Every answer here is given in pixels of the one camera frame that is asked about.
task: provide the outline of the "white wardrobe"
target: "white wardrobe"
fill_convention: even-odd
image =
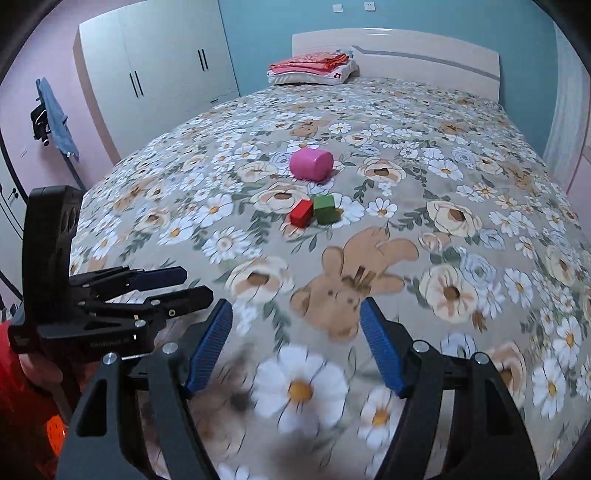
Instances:
[[[217,0],[146,0],[92,18],[74,57],[113,163],[239,96]]]

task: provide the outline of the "toy block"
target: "toy block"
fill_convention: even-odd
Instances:
[[[314,203],[309,200],[300,200],[290,212],[290,223],[298,228],[306,228],[314,216]]]
[[[334,159],[326,150],[301,148],[291,156],[290,170],[299,180],[322,182],[332,172]]]
[[[335,199],[332,195],[315,195],[314,216],[319,225],[329,225],[340,220],[339,212],[335,208]]]

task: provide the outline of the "white headboard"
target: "white headboard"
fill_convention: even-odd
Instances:
[[[353,51],[362,77],[460,89],[499,101],[499,54],[455,38],[389,28],[341,28],[293,36],[293,54]]]

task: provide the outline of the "green block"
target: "green block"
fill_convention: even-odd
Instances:
[[[315,195],[312,201],[314,202],[314,216],[319,225],[330,225],[340,220],[332,195]]]

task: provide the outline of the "pink cup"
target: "pink cup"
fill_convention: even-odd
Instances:
[[[333,169],[332,153],[326,150],[301,148],[291,156],[290,170],[299,180],[320,182],[325,180]]]

